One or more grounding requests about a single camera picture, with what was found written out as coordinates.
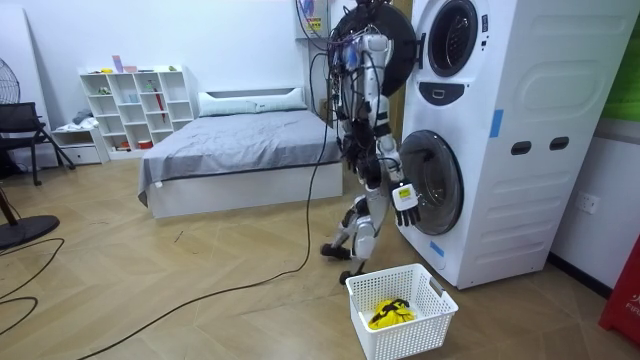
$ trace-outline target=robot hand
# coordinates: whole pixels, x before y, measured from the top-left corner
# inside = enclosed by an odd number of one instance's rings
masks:
[[[390,193],[393,199],[393,207],[396,209],[398,225],[412,226],[420,221],[418,195],[413,188],[413,184],[408,179],[404,179],[399,183],[392,183]]]

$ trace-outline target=white laundry basket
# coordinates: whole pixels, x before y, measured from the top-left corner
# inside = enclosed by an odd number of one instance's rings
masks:
[[[368,360],[391,360],[442,346],[458,305],[420,264],[347,279],[351,321]],[[376,305],[403,299],[416,319],[379,330],[369,328]]]

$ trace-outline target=washing machine door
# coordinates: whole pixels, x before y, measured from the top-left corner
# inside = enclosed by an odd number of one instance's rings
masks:
[[[438,134],[410,134],[400,148],[405,176],[419,194],[422,220],[416,228],[428,235],[451,230],[460,217],[464,189],[455,154]]]

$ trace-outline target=herringbone floor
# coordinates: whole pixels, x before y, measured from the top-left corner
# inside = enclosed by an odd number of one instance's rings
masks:
[[[302,261],[304,203],[156,221],[136,199],[137,175],[137,161],[120,161],[43,171],[38,188],[28,176],[2,184],[22,216],[57,215],[62,225],[52,237],[67,242],[13,295],[37,296],[40,305],[0,337],[0,359],[76,359],[183,301]],[[313,251],[300,273],[194,304],[97,359],[362,359],[337,282],[347,264],[318,254],[356,187],[347,190],[343,198],[313,201]],[[392,221],[366,270],[422,261]],[[0,294],[37,272],[54,249],[49,243],[0,258]],[[445,345],[416,359],[640,358],[634,345],[597,326],[604,300],[551,266],[448,290],[460,311]],[[1,306],[0,329],[29,306]]]

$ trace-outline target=power socket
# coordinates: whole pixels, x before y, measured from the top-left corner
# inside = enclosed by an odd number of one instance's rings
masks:
[[[598,210],[599,202],[599,197],[587,194],[582,191],[579,191],[578,196],[576,196],[576,207],[591,215],[595,214],[596,210]]]

